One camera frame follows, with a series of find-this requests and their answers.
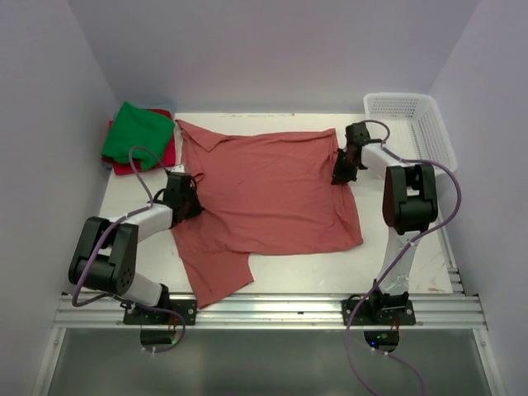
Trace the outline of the salmon pink t shirt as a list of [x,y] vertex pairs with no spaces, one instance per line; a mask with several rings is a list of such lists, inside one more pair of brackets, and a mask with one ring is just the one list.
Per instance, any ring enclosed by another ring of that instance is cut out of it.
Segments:
[[332,183],[335,130],[224,135],[179,122],[202,212],[172,230],[200,308],[253,281],[251,254],[343,252],[362,244],[351,188]]

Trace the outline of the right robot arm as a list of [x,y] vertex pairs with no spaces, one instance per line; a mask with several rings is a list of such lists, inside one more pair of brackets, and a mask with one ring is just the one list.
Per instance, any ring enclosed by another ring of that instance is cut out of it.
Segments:
[[368,123],[365,120],[346,127],[346,146],[337,151],[332,184],[354,182],[364,169],[383,178],[382,215],[389,231],[388,242],[372,291],[365,297],[351,295],[342,301],[343,322],[351,326],[414,325],[409,277],[418,237],[438,216],[436,174],[423,160],[397,159],[390,154],[388,139],[372,138]]

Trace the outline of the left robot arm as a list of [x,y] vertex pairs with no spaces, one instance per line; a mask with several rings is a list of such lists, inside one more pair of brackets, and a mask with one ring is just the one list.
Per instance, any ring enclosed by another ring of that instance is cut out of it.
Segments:
[[97,300],[78,299],[86,287],[102,297],[118,299],[126,325],[194,325],[197,302],[172,299],[166,285],[136,271],[136,259],[139,243],[203,210],[195,178],[187,172],[170,171],[166,186],[144,208],[114,219],[87,219],[68,269],[68,280],[76,286],[73,306]]

